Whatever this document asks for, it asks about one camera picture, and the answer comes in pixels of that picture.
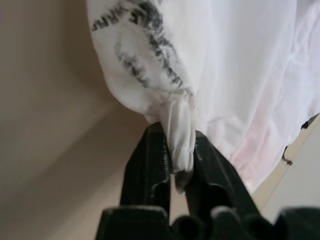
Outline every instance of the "wrinkled fabric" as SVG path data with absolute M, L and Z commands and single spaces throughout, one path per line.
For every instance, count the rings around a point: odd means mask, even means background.
M 193 167 L 195 130 L 253 192 L 320 112 L 316 0 L 88 0 L 111 93 L 160 121 L 175 172 Z

